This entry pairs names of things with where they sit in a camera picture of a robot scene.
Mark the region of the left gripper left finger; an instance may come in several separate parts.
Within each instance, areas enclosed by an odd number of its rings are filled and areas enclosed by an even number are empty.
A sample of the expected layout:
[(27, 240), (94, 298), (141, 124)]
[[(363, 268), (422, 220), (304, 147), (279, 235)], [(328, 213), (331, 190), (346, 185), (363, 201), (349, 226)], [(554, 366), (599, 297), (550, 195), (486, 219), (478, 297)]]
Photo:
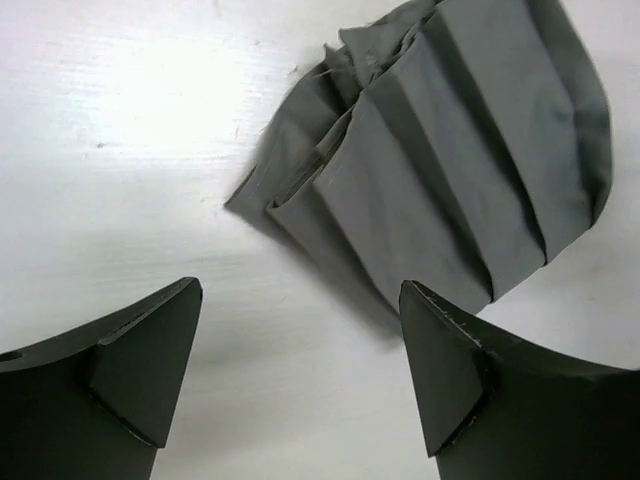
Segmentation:
[(202, 306), (182, 278), (1, 356), (4, 479), (147, 479), (166, 446)]

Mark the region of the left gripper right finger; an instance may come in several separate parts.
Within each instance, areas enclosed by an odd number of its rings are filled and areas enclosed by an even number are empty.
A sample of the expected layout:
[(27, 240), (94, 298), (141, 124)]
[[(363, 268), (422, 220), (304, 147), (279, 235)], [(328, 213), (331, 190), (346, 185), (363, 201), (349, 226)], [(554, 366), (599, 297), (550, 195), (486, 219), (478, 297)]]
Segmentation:
[(406, 281), (400, 320), (443, 479), (635, 479), (639, 374), (527, 341)]

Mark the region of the grey pleated skirt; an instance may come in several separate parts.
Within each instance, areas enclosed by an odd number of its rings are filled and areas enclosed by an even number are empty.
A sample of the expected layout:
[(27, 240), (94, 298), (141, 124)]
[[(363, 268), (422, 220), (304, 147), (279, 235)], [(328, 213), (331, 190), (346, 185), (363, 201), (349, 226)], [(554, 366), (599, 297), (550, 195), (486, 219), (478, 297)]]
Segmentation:
[(409, 1), (284, 98), (227, 208), (398, 332), (405, 281), (479, 312), (599, 219), (610, 112), (559, 1)]

